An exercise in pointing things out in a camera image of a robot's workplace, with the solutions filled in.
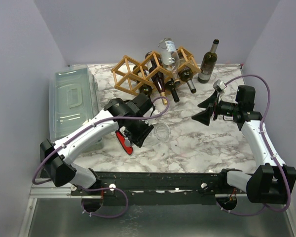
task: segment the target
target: clear plastic bottle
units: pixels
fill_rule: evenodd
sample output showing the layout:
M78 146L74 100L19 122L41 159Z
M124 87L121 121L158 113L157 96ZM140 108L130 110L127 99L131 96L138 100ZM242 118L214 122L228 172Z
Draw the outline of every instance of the clear plastic bottle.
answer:
M170 38L165 38L164 40L160 41L158 50L163 68L172 73L175 85L180 84L180 77L178 75L180 58L173 40Z
M151 147L160 142L167 142L170 137L170 128L165 123L153 124L153 130L145 139L143 146Z

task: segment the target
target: marble countertop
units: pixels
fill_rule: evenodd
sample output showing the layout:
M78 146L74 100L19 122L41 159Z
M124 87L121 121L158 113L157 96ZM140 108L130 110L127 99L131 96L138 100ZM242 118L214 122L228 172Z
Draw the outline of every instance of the marble countertop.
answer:
M133 99L134 96L114 89L111 65L88 65L99 87L99 97L103 107L110 99L120 97ZM188 86L178 89L180 101L174 103L171 95L170 108L166 114L155 122L166 123L170 127L170 138L167 142L152 147L134 146L131 156L127 155L114 133L103 138L104 148L83 153L75 161L82 167L95 171L129 171L129 172L220 172L223 168L236 168L244 172L254 172L256 164L249 144L237 125L223 121L219 117L205 126L191 119L191 116L202 109L197 104L208 98L214 91L212 84L216 79L226 82L241 75L239 66L216 66L210 82L201 84L195 75L193 82L197 89L191 94ZM228 85L224 100L234 101L241 79ZM156 101L159 111L164 109L161 101Z

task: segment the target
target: bottle cap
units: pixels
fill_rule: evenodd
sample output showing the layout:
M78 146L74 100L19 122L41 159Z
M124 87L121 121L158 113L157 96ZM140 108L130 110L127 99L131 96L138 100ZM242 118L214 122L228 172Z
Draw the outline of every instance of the bottle cap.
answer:
M160 95L161 95L161 96L166 96L166 93L165 93L165 92L161 92ZM168 101L167 101L166 99L162 98L162 103L163 103L164 105L167 105L167 104L168 104Z

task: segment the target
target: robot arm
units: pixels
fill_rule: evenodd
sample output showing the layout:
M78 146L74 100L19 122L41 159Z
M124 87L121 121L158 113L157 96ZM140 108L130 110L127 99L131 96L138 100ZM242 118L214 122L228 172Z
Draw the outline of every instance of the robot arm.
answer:
M236 95L238 103L230 103L220 98L226 88L222 81L218 80L213 87L215 89L213 95L198 105L206 110L192 116L192 119L209 125L212 115L214 115L213 120L216 120L218 115L232 117L247 139L258 167L253 175L238 170L227 170L226 183L246 192L251 202L285 204L287 192L283 177L267 148L262 133L285 172L291 192L296 180L296 170L294 167L286 166L277 154L267 135L264 123L262 124L263 131L260 130L262 115L253 110L255 89L246 85L238 86Z
M127 103L120 98L112 99L91 121L72 134L54 143L49 140L42 142L41 161L57 150L44 165L55 186L72 183L86 189L91 188L97 182L96 174L91 169L74 164L74 161L93 142L121 127L125 127L129 142L141 147L153 126L142 120L126 120L123 117L142 117L152 106L151 100L144 94L138 95Z

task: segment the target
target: wooden wine rack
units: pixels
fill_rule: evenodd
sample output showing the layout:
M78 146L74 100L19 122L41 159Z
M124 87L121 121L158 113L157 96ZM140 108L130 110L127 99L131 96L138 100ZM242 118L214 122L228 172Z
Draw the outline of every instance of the wooden wine rack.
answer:
M197 66L197 63L195 62L194 56L193 54L191 54L189 51L187 51L185 48L183 48L182 46L180 48L178 48L178 53L181 53L185 59L185 62L183 64L181 64L178 68L178 72L180 72L184 67L188 66L189 68L191 68L193 75L195 75L196 73L200 72L199 67ZM144 74L144 70L147 71L148 73L148 68L146 66L146 63L151 59L154 58L157 67L149 74L147 74L147 76L145 76ZM171 72L169 72L168 70L164 69L160 64L159 64L159 59L160 59L160 54L156 51L153 51L143 62L138 62L135 59L125 55L123 57L123 59L111 70L111 72L113 73L113 77L114 77L114 82L115 82L115 89L124 91L126 93L129 93L131 95L135 95L137 96L139 93L137 92L138 89L143 85L143 84L147 84L150 85L153 88L153 91L156 90L154 84L152 83L152 81L150 80L150 78L155 75L157 72L161 72L164 74L164 82L166 83L169 79L172 78L172 74ZM132 71L130 69L129 63L133 63L135 64L137 67L134 71ZM119 69L121 66L126 65L127 68L127 72L121 72ZM138 75L136 75L139 70L141 71L143 77L140 77ZM117 80L117 76L116 75L120 75L122 76L122 78L120 80ZM126 88L125 86L123 86L123 83L125 81L128 81L128 86L129 88ZM131 81L139 81L138 84L136 84L135 86L132 85Z

